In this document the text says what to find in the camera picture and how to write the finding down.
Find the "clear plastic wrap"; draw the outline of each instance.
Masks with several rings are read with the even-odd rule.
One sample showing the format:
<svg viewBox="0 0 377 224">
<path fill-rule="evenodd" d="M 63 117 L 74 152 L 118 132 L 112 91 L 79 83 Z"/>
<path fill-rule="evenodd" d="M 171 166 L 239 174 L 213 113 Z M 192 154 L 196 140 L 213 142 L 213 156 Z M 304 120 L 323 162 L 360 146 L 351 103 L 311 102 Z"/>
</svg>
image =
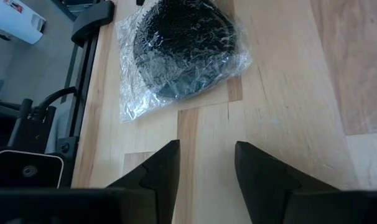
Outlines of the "clear plastic wrap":
<svg viewBox="0 0 377 224">
<path fill-rule="evenodd" d="M 147 0 L 116 23 L 121 121 L 240 75 L 251 64 L 244 32 L 208 0 Z"/>
</svg>

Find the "hardwood plank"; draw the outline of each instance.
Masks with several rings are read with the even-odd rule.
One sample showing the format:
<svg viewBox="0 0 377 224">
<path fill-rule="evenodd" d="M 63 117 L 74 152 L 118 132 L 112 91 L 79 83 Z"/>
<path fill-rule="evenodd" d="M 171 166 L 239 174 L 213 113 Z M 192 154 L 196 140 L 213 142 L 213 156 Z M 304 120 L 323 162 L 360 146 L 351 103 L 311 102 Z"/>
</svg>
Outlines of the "hardwood plank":
<svg viewBox="0 0 377 224">
<path fill-rule="evenodd" d="M 114 28 L 112 28 L 110 39 L 116 40 Z M 91 131 L 97 132 L 95 138 L 96 144 L 83 147 L 83 150 L 95 148 L 95 160 L 91 164 L 92 172 L 90 174 L 90 181 L 86 183 L 86 187 L 106 187 L 114 180 L 121 177 L 123 168 L 124 151 L 117 147 L 119 135 L 119 77 L 114 75 L 119 73 L 117 70 L 110 67 L 110 65 L 117 65 L 118 50 L 115 47 L 110 47 L 107 59 L 108 66 L 103 71 L 101 77 L 103 79 L 103 86 L 94 90 L 95 94 L 103 95 L 101 107 L 93 112 L 97 115 L 96 121 L 99 126 Z"/>
<path fill-rule="evenodd" d="M 229 101 L 229 86 L 227 82 L 214 86 L 210 90 L 194 96 L 192 98 L 180 101 L 176 107 L 178 110 L 187 110 L 201 106 L 215 105 L 218 103 L 226 103 Z"/>
<path fill-rule="evenodd" d="M 377 190 L 377 134 L 347 136 L 359 189 Z"/>
<path fill-rule="evenodd" d="M 312 0 L 347 135 L 377 133 L 377 0 Z"/>
<path fill-rule="evenodd" d="M 326 183 L 356 187 L 310 2 L 247 0 L 235 8 L 256 62 L 242 76 L 248 141 Z"/>
<path fill-rule="evenodd" d="M 95 55 L 93 68 L 91 73 L 91 82 L 89 85 L 88 96 L 86 99 L 85 111 L 83 115 L 80 143 L 75 159 L 74 175 L 72 179 L 72 187 L 84 187 L 89 185 L 90 176 L 93 170 L 93 162 L 96 156 L 96 145 L 98 140 L 98 129 L 100 123 L 100 115 L 97 113 L 103 106 L 105 76 L 107 61 L 109 57 L 110 45 L 101 40 L 110 39 L 113 34 L 113 25 L 103 26 L 97 43 L 98 53 Z"/>
<path fill-rule="evenodd" d="M 251 223 L 234 167 L 235 142 L 245 140 L 243 122 L 241 101 L 179 113 L 176 223 Z"/>
<path fill-rule="evenodd" d="M 122 176 L 124 176 L 128 172 L 131 172 L 134 168 L 142 164 L 152 155 L 154 155 L 154 152 L 139 152 L 125 154 Z"/>
<path fill-rule="evenodd" d="M 177 111 L 165 108 L 119 125 L 119 137 L 114 146 L 127 153 L 152 152 L 176 139 L 176 133 Z"/>
<path fill-rule="evenodd" d="M 238 101 L 243 99 L 243 83 L 241 77 L 233 77 L 227 80 L 228 101 Z"/>
<path fill-rule="evenodd" d="M 175 204 L 175 224 L 193 223 L 193 172 L 198 108 L 179 111 L 177 138 L 180 139 L 180 180 Z"/>
<path fill-rule="evenodd" d="M 234 165 L 235 142 L 246 139 L 243 115 L 241 101 L 200 108 L 192 223 L 251 223 Z"/>
</svg>

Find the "black round object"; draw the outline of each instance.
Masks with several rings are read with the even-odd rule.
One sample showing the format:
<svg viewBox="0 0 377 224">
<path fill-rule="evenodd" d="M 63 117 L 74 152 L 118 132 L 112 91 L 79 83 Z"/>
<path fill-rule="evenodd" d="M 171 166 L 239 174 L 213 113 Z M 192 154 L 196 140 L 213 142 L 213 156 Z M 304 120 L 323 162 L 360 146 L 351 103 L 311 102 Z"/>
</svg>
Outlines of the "black round object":
<svg viewBox="0 0 377 224">
<path fill-rule="evenodd" d="M 143 17 L 133 54 L 146 86 L 184 98 L 208 88 L 234 54 L 234 25 L 207 0 L 160 0 Z"/>
<path fill-rule="evenodd" d="M 36 166 L 32 166 L 32 165 L 25 166 L 22 169 L 22 175 L 24 177 L 33 177 L 33 176 L 36 175 L 37 172 L 38 172 L 38 168 Z"/>
</svg>

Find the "black cable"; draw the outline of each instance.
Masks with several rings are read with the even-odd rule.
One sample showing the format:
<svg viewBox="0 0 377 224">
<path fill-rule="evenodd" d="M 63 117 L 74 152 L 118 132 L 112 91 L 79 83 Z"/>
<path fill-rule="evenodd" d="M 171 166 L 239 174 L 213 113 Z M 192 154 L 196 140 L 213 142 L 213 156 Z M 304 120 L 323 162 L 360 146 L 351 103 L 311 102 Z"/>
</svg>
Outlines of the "black cable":
<svg viewBox="0 0 377 224">
<path fill-rule="evenodd" d="M 49 95 L 48 97 L 46 97 L 46 99 L 44 99 L 42 102 L 40 102 L 38 107 L 41 108 L 42 110 L 46 110 L 46 108 L 48 106 L 50 106 L 57 99 L 65 96 L 67 94 L 76 93 L 76 92 L 77 92 L 77 89 L 75 88 L 75 86 L 64 88 L 64 89 L 59 90 L 59 91 Z"/>
<path fill-rule="evenodd" d="M 57 99 L 61 98 L 62 96 L 65 96 L 67 94 L 76 93 L 77 89 L 73 87 L 64 88 L 62 90 L 59 90 L 48 97 L 44 99 L 41 103 L 39 103 L 38 106 L 36 106 L 31 113 L 31 117 L 34 120 L 42 120 L 44 118 L 44 114 L 47 110 L 47 108 Z"/>
</svg>

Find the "light wood plank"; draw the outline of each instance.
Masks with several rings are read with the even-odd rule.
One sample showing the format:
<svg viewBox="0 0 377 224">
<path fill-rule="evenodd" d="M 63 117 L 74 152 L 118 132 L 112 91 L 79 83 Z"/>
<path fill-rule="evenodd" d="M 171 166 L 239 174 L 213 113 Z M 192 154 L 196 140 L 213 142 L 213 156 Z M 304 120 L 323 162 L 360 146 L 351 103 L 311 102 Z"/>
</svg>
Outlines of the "light wood plank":
<svg viewBox="0 0 377 224">
<path fill-rule="evenodd" d="M 238 101 L 243 99 L 243 83 L 241 77 L 233 77 L 227 80 L 228 101 Z"/>
<path fill-rule="evenodd" d="M 118 21 L 136 10 L 135 2 L 117 7 Z M 176 138 L 177 111 L 155 111 L 132 123 L 119 121 L 119 52 L 114 23 L 100 30 L 81 139 L 74 187 L 105 187 L 123 174 L 124 154 L 154 152 Z"/>
<path fill-rule="evenodd" d="M 141 165 L 152 155 L 154 155 L 154 152 L 139 152 L 125 154 L 122 176 L 126 175 L 128 172 L 131 172 L 134 168 Z"/>
<path fill-rule="evenodd" d="M 177 103 L 178 110 L 186 110 L 207 105 L 215 105 L 218 103 L 226 103 L 229 101 L 229 86 L 226 82 L 214 86 L 210 90 Z"/>
<path fill-rule="evenodd" d="M 377 134 L 347 136 L 359 189 L 377 190 Z"/>
<path fill-rule="evenodd" d="M 377 1 L 312 6 L 346 134 L 377 133 Z"/>
<path fill-rule="evenodd" d="M 248 141 L 341 189 L 356 187 L 308 0 L 235 1 L 254 65 L 243 75 Z"/>
<path fill-rule="evenodd" d="M 251 223 L 234 167 L 235 142 L 245 140 L 243 115 L 241 101 L 180 112 L 178 136 L 188 160 L 182 165 L 188 167 L 181 170 L 176 223 Z"/>
<path fill-rule="evenodd" d="M 177 137 L 180 139 L 180 180 L 175 205 L 175 224 L 193 223 L 193 172 L 198 108 L 179 111 Z"/>
</svg>

